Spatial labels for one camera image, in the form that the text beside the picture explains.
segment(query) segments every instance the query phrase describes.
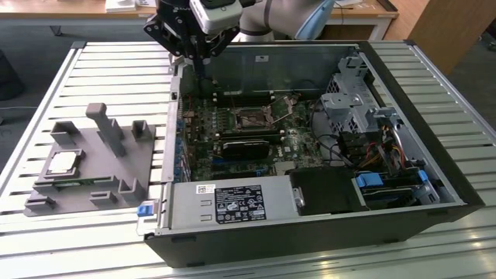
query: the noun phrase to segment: floor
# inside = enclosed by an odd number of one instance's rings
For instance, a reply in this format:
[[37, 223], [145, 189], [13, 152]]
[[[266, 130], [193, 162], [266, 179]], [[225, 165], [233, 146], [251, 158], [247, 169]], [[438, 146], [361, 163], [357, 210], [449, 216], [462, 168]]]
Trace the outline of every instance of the floor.
[[[141, 26], [65, 26], [65, 35], [54, 37], [49, 27], [2, 26], [0, 49], [26, 83], [26, 92], [0, 108], [37, 107], [45, 97], [74, 41], [150, 41]], [[478, 43], [449, 76], [478, 111], [496, 127], [496, 52]], [[17, 147], [35, 109], [0, 110], [0, 171]]]

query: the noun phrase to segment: warning label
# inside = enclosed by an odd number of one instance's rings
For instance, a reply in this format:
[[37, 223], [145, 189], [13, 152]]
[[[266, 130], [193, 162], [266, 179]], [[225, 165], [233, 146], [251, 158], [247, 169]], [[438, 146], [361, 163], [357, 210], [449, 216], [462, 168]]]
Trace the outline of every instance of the warning label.
[[266, 220], [262, 186], [217, 188], [217, 221], [219, 224]]

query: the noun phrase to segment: blue tab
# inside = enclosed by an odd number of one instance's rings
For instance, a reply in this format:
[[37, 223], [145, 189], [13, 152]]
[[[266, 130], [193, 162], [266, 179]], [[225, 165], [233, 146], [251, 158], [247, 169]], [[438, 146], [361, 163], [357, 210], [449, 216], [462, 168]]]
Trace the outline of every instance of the blue tab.
[[362, 173], [357, 179], [357, 182], [359, 183], [361, 188], [385, 185], [379, 173]]
[[429, 176], [427, 176], [426, 171], [421, 170], [419, 171], [419, 176], [421, 176], [422, 182], [426, 183], [429, 181]]
[[141, 205], [137, 214], [139, 217], [154, 216], [154, 205]]
[[357, 179], [357, 184], [359, 185], [359, 187], [366, 187], [366, 180], [359, 176], [355, 178]]

